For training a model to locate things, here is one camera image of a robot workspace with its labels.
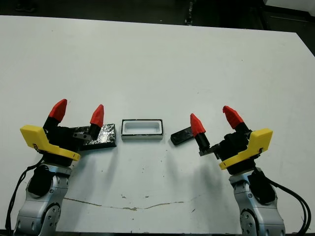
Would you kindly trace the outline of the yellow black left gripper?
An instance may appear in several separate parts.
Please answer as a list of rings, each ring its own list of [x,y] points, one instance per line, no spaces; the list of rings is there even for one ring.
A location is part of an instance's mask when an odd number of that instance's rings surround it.
[[[73,161],[79,161],[79,150],[84,143],[97,138],[103,126],[104,106],[100,104],[94,111],[90,120],[89,134],[75,132],[73,128],[59,127],[59,123],[65,116],[67,100],[62,99],[54,105],[44,128],[33,125],[25,125],[20,128],[27,146],[35,149],[43,155],[43,161],[64,167],[69,167]]]

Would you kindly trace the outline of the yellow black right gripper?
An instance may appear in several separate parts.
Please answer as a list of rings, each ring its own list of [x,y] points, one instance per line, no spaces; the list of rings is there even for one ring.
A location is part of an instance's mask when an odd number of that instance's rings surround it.
[[[213,146],[205,135],[201,121],[195,114],[190,115],[190,126],[199,146],[199,155],[213,153],[221,161],[220,169],[227,170],[230,175],[253,169],[254,159],[268,150],[273,131],[269,128],[251,131],[236,110],[224,106],[222,111],[235,132],[225,135],[221,142]]]

